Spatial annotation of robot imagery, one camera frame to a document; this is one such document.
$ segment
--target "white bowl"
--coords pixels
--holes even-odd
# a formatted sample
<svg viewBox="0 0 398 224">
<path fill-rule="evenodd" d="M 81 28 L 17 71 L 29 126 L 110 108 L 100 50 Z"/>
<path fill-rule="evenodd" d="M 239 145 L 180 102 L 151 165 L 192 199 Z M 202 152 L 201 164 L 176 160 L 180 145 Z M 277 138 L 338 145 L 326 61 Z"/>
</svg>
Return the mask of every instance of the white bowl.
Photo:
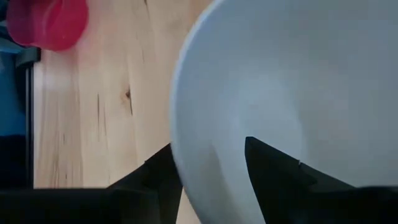
<svg viewBox="0 0 398 224">
<path fill-rule="evenodd" d="M 264 223 L 254 136 L 354 186 L 398 184 L 398 1 L 216 1 L 182 49 L 173 155 L 204 223 Z"/>
</svg>

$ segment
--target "wood grain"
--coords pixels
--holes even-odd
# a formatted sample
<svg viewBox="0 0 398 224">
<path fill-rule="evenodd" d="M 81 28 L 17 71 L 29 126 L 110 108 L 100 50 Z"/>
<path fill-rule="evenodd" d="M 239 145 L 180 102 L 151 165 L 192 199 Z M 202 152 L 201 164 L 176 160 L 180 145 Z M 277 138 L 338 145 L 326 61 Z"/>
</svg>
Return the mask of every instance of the wood grain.
<svg viewBox="0 0 398 224">
<path fill-rule="evenodd" d="M 170 79 L 209 3 L 88 1 L 79 43 L 35 66 L 35 187 L 108 186 L 170 141 Z M 199 222 L 186 196 L 178 221 Z"/>
</svg>

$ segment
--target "wooden table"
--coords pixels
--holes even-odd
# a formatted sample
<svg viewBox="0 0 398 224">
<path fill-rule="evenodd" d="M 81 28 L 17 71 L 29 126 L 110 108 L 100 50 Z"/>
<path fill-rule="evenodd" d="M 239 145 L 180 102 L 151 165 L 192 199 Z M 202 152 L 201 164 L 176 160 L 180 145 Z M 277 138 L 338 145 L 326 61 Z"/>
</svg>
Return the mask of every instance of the wooden table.
<svg viewBox="0 0 398 224">
<path fill-rule="evenodd" d="M 169 143 L 174 65 L 210 1 L 88 0 L 79 43 L 35 66 L 35 187 L 106 187 Z"/>
</svg>

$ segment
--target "red cup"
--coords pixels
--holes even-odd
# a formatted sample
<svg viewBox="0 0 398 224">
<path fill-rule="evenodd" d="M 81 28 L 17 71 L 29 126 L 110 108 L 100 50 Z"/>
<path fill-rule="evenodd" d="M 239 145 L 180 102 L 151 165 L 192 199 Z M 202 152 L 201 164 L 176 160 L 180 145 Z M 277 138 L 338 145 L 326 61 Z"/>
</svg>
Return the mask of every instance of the red cup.
<svg viewBox="0 0 398 224">
<path fill-rule="evenodd" d="M 88 21 L 86 0 L 10 0 L 7 29 L 18 44 L 66 50 L 81 37 Z"/>
</svg>

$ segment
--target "black object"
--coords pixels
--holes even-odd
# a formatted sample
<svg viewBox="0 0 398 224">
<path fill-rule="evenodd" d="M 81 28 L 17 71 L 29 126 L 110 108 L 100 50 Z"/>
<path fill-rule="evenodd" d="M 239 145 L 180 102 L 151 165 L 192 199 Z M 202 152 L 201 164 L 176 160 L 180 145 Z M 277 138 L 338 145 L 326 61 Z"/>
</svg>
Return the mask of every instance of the black object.
<svg viewBox="0 0 398 224">
<path fill-rule="evenodd" d="M 167 145 L 107 189 L 0 193 L 0 223 L 175 223 L 181 193 Z"/>
<path fill-rule="evenodd" d="M 267 224 L 396 222 L 397 189 L 356 189 L 254 137 L 246 138 L 250 180 Z"/>
</svg>

